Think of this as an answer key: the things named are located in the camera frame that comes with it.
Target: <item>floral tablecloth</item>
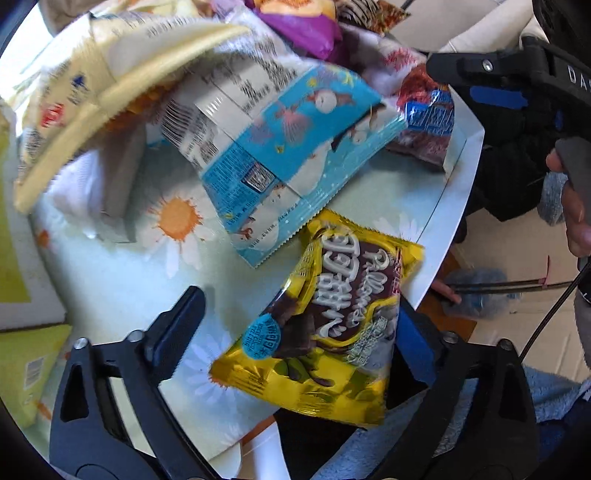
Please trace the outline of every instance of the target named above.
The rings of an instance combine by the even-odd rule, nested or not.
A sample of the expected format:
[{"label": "floral tablecloth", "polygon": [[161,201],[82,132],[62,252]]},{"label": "floral tablecloth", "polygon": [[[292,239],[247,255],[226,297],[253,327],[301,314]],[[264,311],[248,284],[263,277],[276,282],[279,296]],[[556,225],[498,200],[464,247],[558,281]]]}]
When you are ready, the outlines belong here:
[{"label": "floral tablecloth", "polygon": [[[482,137],[474,143],[479,152]],[[457,128],[449,154],[460,157],[465,144],[466,135]],[[475,166],[459,171],[466,177],[462,181],[467,191],[459,195],[457,212],[451,214],[456,226]],[[427,171],[418,161],[381,151],[329,207],[354,222],[422,243],[421,234],[447,182],[447,177]],[[147,150],[128,217],[136,240],[128,244],[86,238],[45,199],[39,202],[32,224],[68,321],[74,326],[73,339],[121,340],[134,329],[147,328],[189,285],[203,289],[206,317],[161,391],[189,438],[211,459],[276,410],[212,383],[208,371],[274,297],[297,263],[301,245],[297,237],[292,238],[259,268],[251,268],[230,244],[192,166],[170,145]],[[435,240],[441,243],[443,255],[454,226],[449,230],[452,233],[446,233],[446,238]],[[433,244],[434,236],[429,238]],[[415,277],[413,287],[421,285],[409,293],[412,303],[418,304],[437,271],[443,256],[436,257],[427,258]],[[49,411],[58,381],[59,372],[44,397]],[[130,435],[141,436],[139,428]]]}]

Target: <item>daisy print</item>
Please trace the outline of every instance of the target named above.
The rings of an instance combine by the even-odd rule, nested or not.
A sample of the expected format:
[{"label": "daisy print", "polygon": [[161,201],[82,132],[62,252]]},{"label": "daisy print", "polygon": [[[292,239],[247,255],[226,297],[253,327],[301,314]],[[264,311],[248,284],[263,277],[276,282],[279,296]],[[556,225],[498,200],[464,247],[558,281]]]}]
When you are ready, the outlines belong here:
[{"label": "daisy print", "polygon": [[204,221],[217,218],[201,183],[174,186],[167,194],[148,191],[149,205],[138,227],[138,240],[146,247],[146,258],[166,249],[166,275],[174,277],[182,259],[195,269],[201,267],[200,249],[215,237]]},{"label": "daisy print", "polygon": [[225,428],[227,429],[225,432],[222,433],[222,438],[220,442],[224,445],[225,448],[230,448],[236,442],[239,442],[242,437],[244,437],[244,427],[239,425],[238,423],[226,423]]},{"label": "daisy print", "polygon": [[384,217],[374,220],[374,228],[386,235],[402,238],[409,242],[417,242],[421,236],[417,221],[414,218],[410,219],[404,212],[399,215],[398,228],[393,227]]},{"label": "daisy print", "polygon": [[225,407],[235,412],[241,392],[232,387],[223,387],[209,377],[212,363],[222,356],[231,344],[232,340],[228,332],[224,332],[219,340],[212,335],[200,336],[191,342],[181,364],[186,367],[186,381],[196,397],[208,405],[223,402]]}]

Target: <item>purple snack package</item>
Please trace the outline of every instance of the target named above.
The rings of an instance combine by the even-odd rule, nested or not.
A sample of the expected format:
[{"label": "purple snack package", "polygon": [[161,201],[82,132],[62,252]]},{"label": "purple snack package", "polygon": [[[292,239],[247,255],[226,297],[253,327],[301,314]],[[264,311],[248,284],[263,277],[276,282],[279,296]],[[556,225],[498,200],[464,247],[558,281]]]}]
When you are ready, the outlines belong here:
[{"label": "purple snack package", "polygon": [[273,30],[292,42],[294,47],[301,48],[320,60],[328,60],[335,44],[343,40],[339,25],[325,15],[296,17],[264,14],[258,8],[254,12]]}]

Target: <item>snack bag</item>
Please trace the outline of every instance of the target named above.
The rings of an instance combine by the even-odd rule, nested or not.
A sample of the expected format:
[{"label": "snack bag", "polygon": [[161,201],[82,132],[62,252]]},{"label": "snack bag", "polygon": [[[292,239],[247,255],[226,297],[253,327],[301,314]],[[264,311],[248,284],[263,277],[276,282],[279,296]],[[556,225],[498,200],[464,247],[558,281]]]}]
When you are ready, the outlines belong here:
[{"label": "snack bag", "polygon": [[406,124],[357,75],[297,57],[252,12],[229,19],[252,33],[201,60],[161,124],[256,267]]},{"label": "snack bag", "polygon": [[423,63],[404,79],[396,104],[404,110],[408,128],[386,148],[443,169],[454,124],[449,88],[432,80]]},{"label": "snack bag", "polygon": [[384,0],[337,0],[336,8],[339,21],[381,37],[410,17],[407,11]]},{"label": "snack bag", "polygon": [[302,56],[332,60],[341,54],[342,41],[339,24],[326,15],[303,17],[300,15],[265,14],[255,10],[267,25],[286,39]]},{"label": "snack bag", "polygon": [[425,57],[390,38],[342,25],[353,68],[370,87],[402,109],[408,128],[387,149],[443,169],[454,125],[449,87],[426,71]]},{"label": "snack bag", "polygon": [[417,244],[323,210],[280,292],[210,375],[283,408],[358,426],[380,424],[400,308]]},{"label": "snack bag", "polygon": [[135,98],[171,75],[180,79],[187,63],[246,31],[136,12],[86,14],[69,25],[35,62],[41,66],[22,120],[16,208],[28,212],[86,141]]},{"label": "snack bag", "polygon": [[144,12],[162,17],[211,17],[212,7],[207,0],[106,0],[90,10],[93,14]]},{"label": "snack bag", "polygon": [[335,3],[332,0],[254,0],[255,7],[263,14],[318,17],[325,15],[336,21]]}]

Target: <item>yellow snack package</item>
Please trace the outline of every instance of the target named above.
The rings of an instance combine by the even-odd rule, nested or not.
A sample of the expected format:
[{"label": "yellow snack package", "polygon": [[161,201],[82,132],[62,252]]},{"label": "yellow snack package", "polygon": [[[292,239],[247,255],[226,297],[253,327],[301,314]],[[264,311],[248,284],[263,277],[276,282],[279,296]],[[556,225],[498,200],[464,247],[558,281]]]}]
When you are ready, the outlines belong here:
[{"label": "yellow snack package", "polygon": [[323,210],[300,262],[210,375],[283,408],[358,426],[385,413],[400,282],[423,248]]},{"label": "yellow snack package", "polygon": [[27,213],[86,141],[134,99],[180,79],[187,63],[246,32],[241,25],[138,12],[88,13],[69,25],[42,53],[27,88],[17,210]]},{"label": "yellow snack package", "polygon": [[121,12],[145,12],[165,17],[211,17],[212,7],[207,0],[106,0],[90,10],[95,15]]},{"label": "yellow snack package", "polygon": [[37,406],[70,325],[0,333],[0,397],[24,429],[35,423]]}]

